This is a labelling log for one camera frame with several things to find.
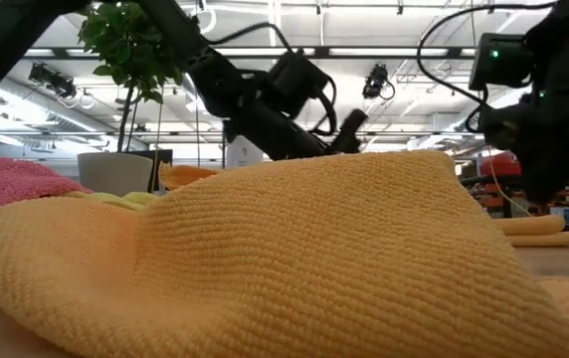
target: red object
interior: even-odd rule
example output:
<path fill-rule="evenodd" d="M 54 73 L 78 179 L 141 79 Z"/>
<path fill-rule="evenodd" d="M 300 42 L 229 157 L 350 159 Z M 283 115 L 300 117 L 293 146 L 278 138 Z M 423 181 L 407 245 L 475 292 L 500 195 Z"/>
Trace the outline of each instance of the red object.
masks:
<path fill-rule="evenodd" d="M 490 163 L 494 167 L 495 175 L 521 175 L 521 166 L 510 152 L 485 157 L 479 167 L 479 175 L 492 175 Z"/>
<path fill-rule="evenodd" d="M 0 206 L 72 191 L 91 192 L 44 165 L 0 158 Z"/>

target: pink towel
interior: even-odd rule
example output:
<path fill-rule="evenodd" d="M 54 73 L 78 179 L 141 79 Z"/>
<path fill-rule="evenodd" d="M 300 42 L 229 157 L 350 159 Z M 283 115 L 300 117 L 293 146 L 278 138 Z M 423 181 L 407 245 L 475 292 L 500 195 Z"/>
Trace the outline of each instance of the pink towel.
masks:
<path fill-rule="evenodd" d="M 0 206 L 72 191 L 89 192 L 44 165 L 0 158 Z"/>

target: plant stem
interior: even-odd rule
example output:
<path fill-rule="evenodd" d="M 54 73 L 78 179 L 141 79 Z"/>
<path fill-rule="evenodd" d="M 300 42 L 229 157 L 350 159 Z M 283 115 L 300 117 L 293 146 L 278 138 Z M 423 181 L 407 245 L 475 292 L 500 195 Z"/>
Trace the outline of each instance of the plant stem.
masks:
<path fill-rule="evenodd" d="M 121 119 L 121 125 L 118 128 L 118 143 L 116 144 L 116 151 L 120 153 L 123 150 L 123 139 L 125 138 L 125 125 L 127 124 L 127 117 L 129 116 L 129 107 L 132 102 L 132 96 L 134 95 L 134 88 L 136 88 L 136 82 L 130 81 L 129 89 L 127 90 L 127 97 L 125 98 L 125 105 L 123 106 L 123 118 Z"/>

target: potted plant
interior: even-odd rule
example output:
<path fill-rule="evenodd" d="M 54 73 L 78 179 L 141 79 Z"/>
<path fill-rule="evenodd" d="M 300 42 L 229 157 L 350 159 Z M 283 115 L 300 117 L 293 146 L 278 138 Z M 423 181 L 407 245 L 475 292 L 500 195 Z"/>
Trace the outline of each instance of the potted plant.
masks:
<path fill-rule="evenodd" d="M 94 75 L 110 76 L 115 84 L 127 89 L 116 146 L 121 152 L 131 107 L 141 100 L 163 104 L 159 89 L 170 79 L 180 84 L 181 72 L 169 45 L 138 4 L 91 5 L 82 15 L 87 18 L 79 31 L 79 41 L 86 52 L 97 54 L 101 61 Z"/>
<path fill-rule="evenodd" d="M 97 54 L 97 76 L 110 76 L 127 89 L 118 131 L 117 153 L 80 154 L 82 184 L 90 189 L 123 195 L 147 191 L 153 163 L 150 159 L 121 153 L 125 129 L 133 105 L 141 100 L 163 104 L 160 89 L 169 81 L 181 83 L 169 45 L 141 7 L 133 2 L 89 6 L 79 41 L 86 52 Z"/>

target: plant pot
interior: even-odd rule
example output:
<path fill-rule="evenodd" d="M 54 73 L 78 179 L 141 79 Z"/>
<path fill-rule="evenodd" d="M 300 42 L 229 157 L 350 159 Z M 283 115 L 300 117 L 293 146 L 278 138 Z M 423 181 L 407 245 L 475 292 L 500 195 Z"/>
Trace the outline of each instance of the plant pot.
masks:
<path fill-rule="evenodd" d="M 100 193 L 123 196 L 147 192 L 154 161 L 125 153 L 83 153 L 77 156 L 81 183 Z"/>

